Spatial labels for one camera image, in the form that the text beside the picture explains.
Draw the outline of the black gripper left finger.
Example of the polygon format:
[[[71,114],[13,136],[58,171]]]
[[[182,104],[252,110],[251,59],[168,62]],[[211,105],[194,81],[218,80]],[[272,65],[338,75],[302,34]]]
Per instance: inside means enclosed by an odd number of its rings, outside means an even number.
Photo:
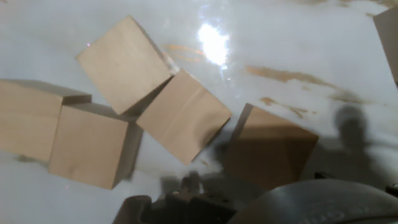
[[[155,202],[146,195],[129,197],[113,224],[224,224],[235,214],[231,201],[222,195],[181,191],[165,194]]]

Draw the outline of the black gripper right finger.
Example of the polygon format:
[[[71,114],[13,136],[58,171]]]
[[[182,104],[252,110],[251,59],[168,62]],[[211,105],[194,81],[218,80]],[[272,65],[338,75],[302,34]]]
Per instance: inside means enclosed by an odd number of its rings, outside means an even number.
[[[336,179],[336,177],[326,172],[315,172],[314,179]],[[385,192],[397,197],[397,184],[385,186]]]

